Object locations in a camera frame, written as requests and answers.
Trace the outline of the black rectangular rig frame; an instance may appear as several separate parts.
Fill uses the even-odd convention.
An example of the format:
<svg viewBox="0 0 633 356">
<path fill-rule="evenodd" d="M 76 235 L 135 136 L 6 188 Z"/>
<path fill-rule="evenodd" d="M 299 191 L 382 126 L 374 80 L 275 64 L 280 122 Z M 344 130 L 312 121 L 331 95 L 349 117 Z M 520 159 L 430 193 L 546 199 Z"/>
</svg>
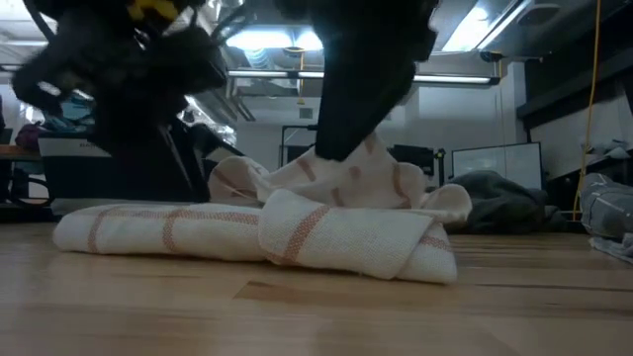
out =
<svg viewBox="0 0 633 356">
<path fill-rule="evenodd" d="M 286 131 L 287 130 L 306 130 L 310 132 L 316 132 L 318 125 L 284 125 L 281 127 L 281 140 L 280 140 L 280 148 L 279 148 L 279 157 L 278 157 L 278 166 L 281 168 L 285 163 L 285 155 L 286 155 Z"/>
</svg>

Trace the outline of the black monitor screen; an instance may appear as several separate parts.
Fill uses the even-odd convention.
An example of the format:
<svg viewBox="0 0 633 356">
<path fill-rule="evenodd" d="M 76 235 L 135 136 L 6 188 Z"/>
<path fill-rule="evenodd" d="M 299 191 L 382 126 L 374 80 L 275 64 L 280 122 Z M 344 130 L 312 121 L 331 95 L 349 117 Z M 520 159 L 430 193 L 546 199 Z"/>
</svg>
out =
<svg viewBox="0 0 633 356">
<path fill-rule="evenodd" d="M 389 153 L 398 162 L 410 163 L 419 167 L 427 176 L 434 175 L 434 151 L 430 148 L 395 144 Z"/>
</svg>

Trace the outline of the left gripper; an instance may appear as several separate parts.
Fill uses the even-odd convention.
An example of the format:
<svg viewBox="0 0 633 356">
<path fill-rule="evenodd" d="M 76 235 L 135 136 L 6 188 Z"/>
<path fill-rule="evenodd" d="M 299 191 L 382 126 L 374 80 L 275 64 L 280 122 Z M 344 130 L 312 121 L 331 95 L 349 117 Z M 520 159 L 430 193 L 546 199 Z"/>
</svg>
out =
<svg viewBox="0 0 633 356">
<path fill-rule="evenodd" d="M 140 141 L 153 183 L 168 201 L 210 199 L 201 153 L 178 116 L 187 96 L 227 82 L 221 47 L 227 19 L 206 29 L 199 16 L 222 0 L 171 0 L 175 20 L 128 13 L 132 0 L 22 0 L 47 43 L 14 73 L 16 96 L 46 114 L 81 92 L 92 98 L 91 141 L 104 148 Z"/>
</svg>

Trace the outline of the white crumpled sheet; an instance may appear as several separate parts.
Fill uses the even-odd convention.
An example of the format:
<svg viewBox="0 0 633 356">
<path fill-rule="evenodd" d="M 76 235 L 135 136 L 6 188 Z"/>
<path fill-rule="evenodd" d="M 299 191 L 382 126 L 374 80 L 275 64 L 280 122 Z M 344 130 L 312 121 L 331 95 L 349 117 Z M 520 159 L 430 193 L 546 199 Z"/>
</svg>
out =
<svg viewBox="0 0 633 356">
<path fill-rule="evenodd" d="M 625 140 L 612 139 L 609 141 L 590 142 L 583 141 L 581 149 L 591 159 L 612 158 L 624 160 L 633 157 L 633 153 L 629 152 L 630 144 Z"/>
</svg>

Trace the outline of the white red-checked towel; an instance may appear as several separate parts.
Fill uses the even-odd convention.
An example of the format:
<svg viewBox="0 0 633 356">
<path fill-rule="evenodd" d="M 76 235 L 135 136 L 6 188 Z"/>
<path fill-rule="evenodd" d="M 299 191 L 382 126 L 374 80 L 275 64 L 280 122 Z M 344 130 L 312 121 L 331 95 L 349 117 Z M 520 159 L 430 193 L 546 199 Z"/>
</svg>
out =
<svg viewBox="0 0 633 356">
<path fill-rule="evenodd" d="M 447 231 L 472 210 L 468 192 L 429 190 L 422 170 L 397 162 L 369 135 L 345 160 L 307 151 L 276 171 L 222 160 L 212 198 L 193 205 L 106 205 L 70 213 L 52 239 L 64 251 L 169 254 L 344 270 L 378 279 L 450 284 Z"/>
</svg>

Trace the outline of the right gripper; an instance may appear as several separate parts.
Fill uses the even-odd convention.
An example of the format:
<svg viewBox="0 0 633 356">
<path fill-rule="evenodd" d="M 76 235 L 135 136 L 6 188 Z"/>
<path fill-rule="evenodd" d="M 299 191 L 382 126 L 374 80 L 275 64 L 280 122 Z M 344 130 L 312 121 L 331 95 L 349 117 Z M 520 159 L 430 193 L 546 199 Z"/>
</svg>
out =
<svg viewBox="0 0 633 356">
<path fill-rule="evenodd" d="M 409 91 L 429 59 L 438 0 L 276 0 L 285 18 L 310 22 L 324 70 L 316 155 L 345 160 Z"/>
</svg>

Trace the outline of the white board panel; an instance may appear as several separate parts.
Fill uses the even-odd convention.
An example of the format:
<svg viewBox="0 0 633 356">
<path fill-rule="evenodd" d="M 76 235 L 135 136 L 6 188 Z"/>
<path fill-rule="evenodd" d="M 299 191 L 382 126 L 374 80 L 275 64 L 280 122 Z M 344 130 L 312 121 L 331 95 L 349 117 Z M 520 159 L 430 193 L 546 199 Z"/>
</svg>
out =
<svg viewBox="0 0 633 356">
<path fill-rule="evenodd" d="M 543 188 L 541 146 L 538 142 L 454 150 L 451 157 L 454 176 L 494 171 L 524 188 Z"/>
</svg>

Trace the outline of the blue cloth pile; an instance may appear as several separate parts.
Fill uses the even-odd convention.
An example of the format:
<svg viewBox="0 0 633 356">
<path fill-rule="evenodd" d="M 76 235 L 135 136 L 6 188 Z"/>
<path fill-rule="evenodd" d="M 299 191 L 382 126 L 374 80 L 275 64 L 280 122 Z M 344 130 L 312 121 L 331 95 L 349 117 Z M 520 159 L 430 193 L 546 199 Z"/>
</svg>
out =
<svg viewBox="0 0 633 356">
<path fill-rule="evenodd" d="M 82 133 L 95 124 L 91 100 L 73 95 L 61 103 L 61 109 L 59 116 L 44 114 L 44 129 L 57 133 Z"/>
</svg>

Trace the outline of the maroon bag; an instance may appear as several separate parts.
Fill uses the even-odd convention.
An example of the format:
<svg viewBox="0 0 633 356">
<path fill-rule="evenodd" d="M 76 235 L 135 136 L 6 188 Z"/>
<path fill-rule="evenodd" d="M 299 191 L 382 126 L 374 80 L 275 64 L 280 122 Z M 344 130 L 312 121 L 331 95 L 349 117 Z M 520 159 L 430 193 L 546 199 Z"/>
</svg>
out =
<svg viewBox="0 0 633 356">
<path fill-rule="evenodd" d="M 15 143 L 25 150 L 39 152 L 39 136 L 43 131 L 39 124 L 25 124 L 18 131 Z"/>
</svg>

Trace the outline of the bright ceiling light panel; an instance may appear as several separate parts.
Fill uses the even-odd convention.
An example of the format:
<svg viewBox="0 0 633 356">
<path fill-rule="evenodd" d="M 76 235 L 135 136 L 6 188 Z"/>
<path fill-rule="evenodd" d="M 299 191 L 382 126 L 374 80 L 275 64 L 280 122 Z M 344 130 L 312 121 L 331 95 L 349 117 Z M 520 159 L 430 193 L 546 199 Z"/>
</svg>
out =
<svg viewBox="0 0 633 356">
<path fill-rule="evenodd" d="M 290 48 L 302 50 L 322 50 L 323 45 L 317 35 L 310 29 L 299 31 L 297 34 L 290 28 L 261 28 L 247 29 L 232 36 L 226 45 L 242 50 L 256 50 L 263 48 Z"/>
<path fill-rule="evenodd" d="M 535 0 L 477 0 L 457 25 L 442 52 L 482 50 L 497 40 L 502 32 L 534 3 Z"/>
</svg>

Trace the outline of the long ceiling strip light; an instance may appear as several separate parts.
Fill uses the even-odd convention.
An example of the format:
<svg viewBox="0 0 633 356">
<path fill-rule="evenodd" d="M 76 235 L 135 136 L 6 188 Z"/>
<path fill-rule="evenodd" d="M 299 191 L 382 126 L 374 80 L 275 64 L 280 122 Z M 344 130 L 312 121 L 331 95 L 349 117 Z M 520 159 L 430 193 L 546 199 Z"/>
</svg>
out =
<svg viewBox="0 0 633 356">
<path fill-rule="evenodd" d="M 230 70 L 230 77 L 258 79 L 323 79 L 324 73 L 319 71 L 278 71 L 278 70 Z M 497 85 L 498 77 L 455 76 L 455 75 L 422 75 L 413 77 L 415 83 Z"/>
</svg>

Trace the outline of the wooden side table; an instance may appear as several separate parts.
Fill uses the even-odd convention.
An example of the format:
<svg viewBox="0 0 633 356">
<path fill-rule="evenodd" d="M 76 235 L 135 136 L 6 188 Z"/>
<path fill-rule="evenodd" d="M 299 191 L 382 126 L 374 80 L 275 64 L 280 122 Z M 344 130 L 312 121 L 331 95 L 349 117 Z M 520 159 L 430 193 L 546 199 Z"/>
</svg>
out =
<svg viewBox="0 0 633 356">
<path fill-rule="evenodd" d="M 0 160 L 41 161 L 42 158 L 37 152 L 26 150 L 20 146 L 0 144 Z"/>
</svg>

